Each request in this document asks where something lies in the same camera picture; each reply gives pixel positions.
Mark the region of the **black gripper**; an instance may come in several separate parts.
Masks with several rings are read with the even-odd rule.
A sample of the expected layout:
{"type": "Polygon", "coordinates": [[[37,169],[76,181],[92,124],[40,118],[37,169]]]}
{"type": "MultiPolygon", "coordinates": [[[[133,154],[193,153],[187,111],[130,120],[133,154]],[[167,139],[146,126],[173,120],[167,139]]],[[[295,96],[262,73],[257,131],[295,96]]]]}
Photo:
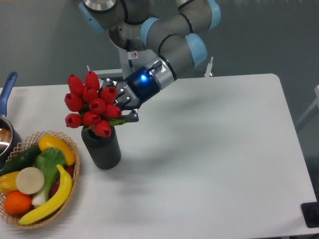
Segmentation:
{"type": "Polygon", "coordinates": [[[160,86],[152,73],[155,67],[141,67],[125,80],[116,83],[109,78],[103,81],[99,90],[101,98],[116,98],[115,105],[122,110],[131,110],[127,115],[121,115],[125,122],[138,122],[136,109],[160,92],[160,86]]]}

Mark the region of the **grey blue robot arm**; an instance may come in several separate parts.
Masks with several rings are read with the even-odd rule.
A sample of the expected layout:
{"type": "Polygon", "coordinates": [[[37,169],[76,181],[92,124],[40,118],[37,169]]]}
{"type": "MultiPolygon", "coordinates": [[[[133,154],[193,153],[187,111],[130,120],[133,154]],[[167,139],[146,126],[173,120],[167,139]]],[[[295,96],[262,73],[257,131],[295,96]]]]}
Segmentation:
{"type": "Polygon", "coordinates": [[[179,0],[178,14],[160,20],[147,0],[83,0],[79,10],[95,32],[108,31],[117,47],[120,70],[100,70],[103,87],[115,87],[114,105],[127,115],[112,116],[111,123],[137,122],[137,110],[207,57],[199,37],[221,19],[214,0],[179,0]]]}

